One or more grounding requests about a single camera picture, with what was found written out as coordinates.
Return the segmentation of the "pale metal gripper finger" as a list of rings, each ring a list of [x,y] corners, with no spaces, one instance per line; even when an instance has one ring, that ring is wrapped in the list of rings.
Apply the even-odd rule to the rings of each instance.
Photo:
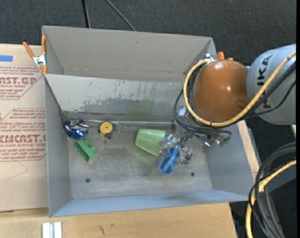
[[[176,157],[177,164],[187,164],[193,154],[193,149],[187,145],[181,145]]]
[[[175,148],[177,145],[179,145],[179,139],[174,137],[173,134],[161,139],[159,142],[159,147],[161,150]]]

